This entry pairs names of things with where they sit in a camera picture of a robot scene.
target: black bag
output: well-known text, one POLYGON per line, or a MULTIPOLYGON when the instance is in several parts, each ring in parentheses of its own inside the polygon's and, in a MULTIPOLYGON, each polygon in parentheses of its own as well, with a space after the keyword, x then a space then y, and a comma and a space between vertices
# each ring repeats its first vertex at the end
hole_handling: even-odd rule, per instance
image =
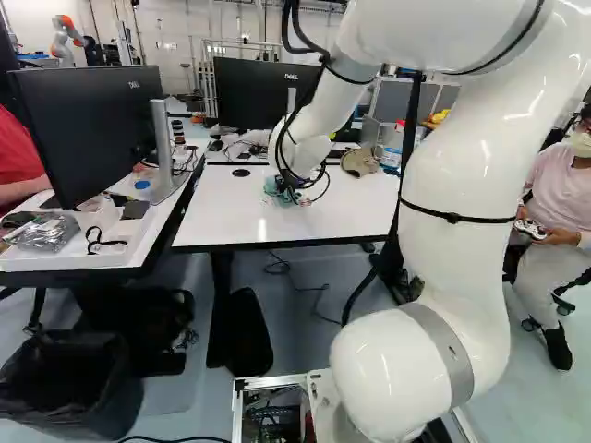
POLYGON ((0 369, 0 417, 59 438, 119 439, 142 400, 127 344, 113 333, 49 330, 0 369))
POLYGON ((150 287, 109 287, 75 292, 84 319, 93 330, 120 333, 129 345, 131 365, 138 377, 176 375, 185 369, 185 353, 176 353, 173 342, 190 329, 194 299, 189 291, 150 287))
POLYGON ((273 366, 273 349, 260 310, 259 300, 250 288, 242 288, 230 295, 228 361, 226 367, 235 377, 264 375, 273 366))

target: black trash bag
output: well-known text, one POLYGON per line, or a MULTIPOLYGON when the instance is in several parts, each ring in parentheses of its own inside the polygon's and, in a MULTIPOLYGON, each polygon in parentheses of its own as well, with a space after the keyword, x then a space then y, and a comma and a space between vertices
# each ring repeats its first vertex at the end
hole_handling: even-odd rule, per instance
POLYGON ((183 373, 186 353, 172 347, 179 336, 186 346, 196 340, 189 326, 195 309, 191 292, 112 286, 77 289, 74 295, 90 329, 117 332, 126 339, 134 375, 183 373))
POLYGON ((48 330, 0 369, 0 417, 58 438, 117 440, 142 400, 127 344, 113 333, 48 330))

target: plastic bag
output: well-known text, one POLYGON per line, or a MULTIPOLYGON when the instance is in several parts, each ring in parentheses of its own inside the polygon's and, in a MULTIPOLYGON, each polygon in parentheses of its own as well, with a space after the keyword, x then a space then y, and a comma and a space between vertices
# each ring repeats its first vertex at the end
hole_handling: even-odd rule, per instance
POLYGON ((70 215, 47 212, 4 237, 9 245, 23 250, 59 252, 79 231, 70 215))
POLYGON ((46 331, 0 369, 0 417, 56 437, 119 439, 142 399, 127 344, 114 333, 46 331))

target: face mask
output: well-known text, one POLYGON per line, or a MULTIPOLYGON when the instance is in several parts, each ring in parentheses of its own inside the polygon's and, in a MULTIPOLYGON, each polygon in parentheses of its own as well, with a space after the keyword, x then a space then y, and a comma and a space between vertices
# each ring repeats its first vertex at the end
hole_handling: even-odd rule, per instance
POLYGON ((577 132, 569 138, 573 146, 574 156, 583 159, 591 158, 591 136, 586 132, 577 132))

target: bottle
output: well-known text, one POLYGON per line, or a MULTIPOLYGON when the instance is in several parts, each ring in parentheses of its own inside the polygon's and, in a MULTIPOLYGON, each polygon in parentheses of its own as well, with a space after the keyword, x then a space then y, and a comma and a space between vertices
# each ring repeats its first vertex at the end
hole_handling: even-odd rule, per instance
POLYGON ((397 120, 393 131, 384 134, 384 146, 381 148, 380 165, 386 172, 400 172, 403 159, 402 143, 404 139, 404 120, 397 120))

